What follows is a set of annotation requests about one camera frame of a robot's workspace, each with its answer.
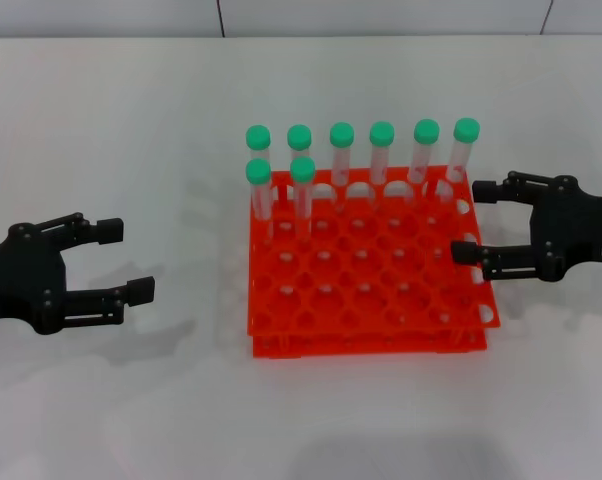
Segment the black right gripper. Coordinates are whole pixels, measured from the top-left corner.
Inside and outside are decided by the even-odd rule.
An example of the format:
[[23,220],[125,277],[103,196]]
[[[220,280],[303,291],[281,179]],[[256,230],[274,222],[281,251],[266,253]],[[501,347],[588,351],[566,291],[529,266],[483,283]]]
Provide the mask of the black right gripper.
[[577,264],[602,263],[602,196],[582,190],[574,176],[551,178],[510,171],[501,184],[474,181],[472,196],[475,203],[532,205],[531,246],[451,243],[453,261],[480,267],[486,281],[537,278],[558,282]]

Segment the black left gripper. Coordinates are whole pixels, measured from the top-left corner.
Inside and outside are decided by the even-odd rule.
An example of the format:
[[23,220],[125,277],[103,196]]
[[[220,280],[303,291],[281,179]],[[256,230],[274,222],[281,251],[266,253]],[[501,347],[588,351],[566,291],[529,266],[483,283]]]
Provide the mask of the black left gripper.
[[122,324],[125,306],[154,300],[155,279],[149,276],[108,289],[66,292],[60,250],[118,243],[123,235],[122,219],[92,224],[80,212],[11,226],[0,243],[0,319],[22,320],[40,335],[60,332],[63,323],[65,328]]

